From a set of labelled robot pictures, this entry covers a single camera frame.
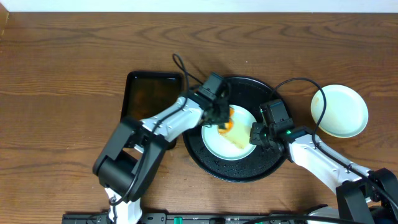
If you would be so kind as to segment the yellow green scrub sponge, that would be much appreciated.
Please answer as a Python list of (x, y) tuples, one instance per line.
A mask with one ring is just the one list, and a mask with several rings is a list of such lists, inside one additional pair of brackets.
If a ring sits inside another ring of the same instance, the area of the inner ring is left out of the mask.
[(233, 120), (231, 119), (232, 115), (234, 114), (234, 109), (229, 108), (229, 120), (227, 123), (219, 124), (218, 125), (218, 133), (219, 134), (226, 134), (230, 132), (233, 128)]

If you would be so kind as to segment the light blue plate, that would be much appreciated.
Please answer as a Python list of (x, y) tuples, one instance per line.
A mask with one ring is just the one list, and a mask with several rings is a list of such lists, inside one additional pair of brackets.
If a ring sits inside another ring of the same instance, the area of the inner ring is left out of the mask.
[(230, 130), (219, 129), (217, 125), (203, 126), (201, 137), (205, 147), (219, 159), (236, 161), (250, 155), (255, 145), (249, 143), (251, 126), (256, 121), (245, 108), (231, 105)]
[(338, 138), (351, 138), (368, 124), (369, 112), (363, 98), (344, 85), (328, 85), (317, 91), (310, 105), (314, 122), (319, 128)]

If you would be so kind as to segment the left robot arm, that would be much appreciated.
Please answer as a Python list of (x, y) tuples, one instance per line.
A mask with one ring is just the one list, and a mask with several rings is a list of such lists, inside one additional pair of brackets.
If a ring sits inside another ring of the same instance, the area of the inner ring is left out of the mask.
[(150, 118), (123, 118), (93, 165), (109, 197), (109, 223), (137, 223), (140, 199), (152, 183), (170, 144), (180, 134), (229, 119), (229, 91), (189, 90)]

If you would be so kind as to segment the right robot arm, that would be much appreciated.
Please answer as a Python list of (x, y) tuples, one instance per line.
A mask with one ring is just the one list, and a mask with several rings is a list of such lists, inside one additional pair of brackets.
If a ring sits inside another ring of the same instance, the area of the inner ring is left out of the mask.
[(320, 205), (299, 218), (304, 223), (397, 223), (397, 177), (388, 169), (360, 166), (327, 146), (305, 126), (291, 121), (253, 123), (250, 143), (285, 156), (323, 182), (337, 208)]

